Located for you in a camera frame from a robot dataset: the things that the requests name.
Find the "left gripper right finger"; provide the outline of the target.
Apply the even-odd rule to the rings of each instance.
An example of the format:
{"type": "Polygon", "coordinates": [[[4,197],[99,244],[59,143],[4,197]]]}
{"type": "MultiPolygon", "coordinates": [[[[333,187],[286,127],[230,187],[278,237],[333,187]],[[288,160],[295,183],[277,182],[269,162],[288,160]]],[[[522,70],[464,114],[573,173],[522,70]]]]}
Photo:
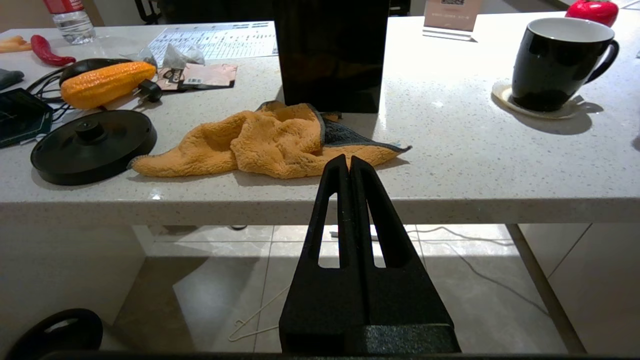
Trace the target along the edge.
{"type": "Polygon", "coordinates": [[[361,353],[459,353],[453,320],[375,169],[350,162],[365,323],[361,353]]]}

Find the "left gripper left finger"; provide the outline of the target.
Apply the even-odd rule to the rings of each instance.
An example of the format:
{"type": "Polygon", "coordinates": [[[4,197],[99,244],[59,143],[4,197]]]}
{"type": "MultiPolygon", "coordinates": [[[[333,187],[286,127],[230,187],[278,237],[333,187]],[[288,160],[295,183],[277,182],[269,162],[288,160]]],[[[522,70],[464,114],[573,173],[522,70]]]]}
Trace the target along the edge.
{"type": "Polygon", "coordinates": [[[354,240],[349,168],[345,155],[324,167],[310,223],[279,318],[284,353],[346,353],[347,333],[364,322],[361,271],[354,240]],[[337,268],[319,265],[329,202],[337,196],[337,268]]]}

